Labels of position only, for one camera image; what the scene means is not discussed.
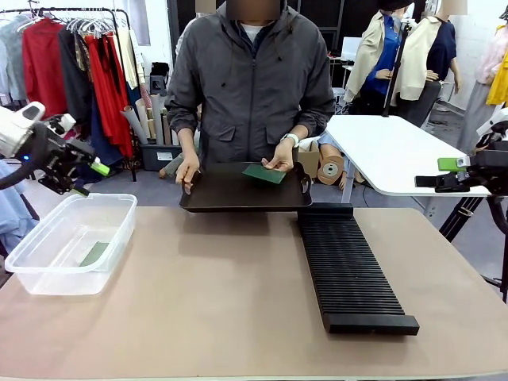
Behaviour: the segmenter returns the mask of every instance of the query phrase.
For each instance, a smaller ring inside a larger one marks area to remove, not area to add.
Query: red dress
[[[123,156],[133,156],[129,122],[120,114],[129,105],[125,78],[115,52],[112,35],[95,39],[85,37],[90,53],[92,81],[102,127],[111,144],[120,148]]]
[[[44,117],[67,112],[64,77],[58,45],[63,25],[44,18],[23,32],[23,71],[30,102],[46,107]]]

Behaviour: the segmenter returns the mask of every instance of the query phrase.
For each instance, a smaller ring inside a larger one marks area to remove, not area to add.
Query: blue shirt
[[[452,60],[457,57],[457,43],[453,24],[450,21],[440,21],[441,27],[427,58],[427,69],[439,75],[440,81],[444,81],[452,66]]]
[[[395,58],[397,57],[398,47],[400,46],[400,39],[398,33],[394,30],[394,19],[391,16],[383,15],[384,17],[384,46],[383,53],[379,58],[378,63],[375,65],[372,73],[365,79],[362,90],[375,90],[381,94],[388,92],[389,80],[377,79],[375,73],[380,70],[388,69],[394,70]]]
[[[0,179],[10,175],[12,169],[0,160]],[[0,243],[12,252],[23,238],[37,225],[20,197],[22,184],[0,190]]]

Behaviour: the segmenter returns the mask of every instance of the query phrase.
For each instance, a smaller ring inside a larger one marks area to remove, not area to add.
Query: jacket zipper
[[[252,80],[251,80],[251,105],[248,112],[248,130],[247,130],[247,160],[251,160],[251,127],[252,127],[252,113],[254,111],[254,83],[256,79],[256,59],[252,59]]]

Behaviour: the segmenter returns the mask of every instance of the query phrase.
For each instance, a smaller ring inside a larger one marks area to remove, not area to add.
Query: gray jacket
[[[23,32],[18,32],[17,29],[29,21],[30,19],[24,14],[18,14],[9,24],[3,25],[0,28],[0,40],[6,46],[8,52],[7,56],[0,56],[0,60],[2,61],[2,66],[6,66],[10,97],[14,101],[21,101],[27,98],[21,49]]]
[[[326,44],[315,24],[286,7],[253,58],[225,15],[224,4],[187,30],[167,98],[176,132],[196,129],[202,104],[204,167],[271,160],[293,127],[318,135],[335,110]]]

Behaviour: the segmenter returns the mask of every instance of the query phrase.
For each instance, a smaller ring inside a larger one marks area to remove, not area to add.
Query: clear plastic bin
[[[98,294],[133,234],[136,205],[131,194],[66,198],[10,253],[6,270],[30,294]],[[107,247],[83,265],[97,244]]]

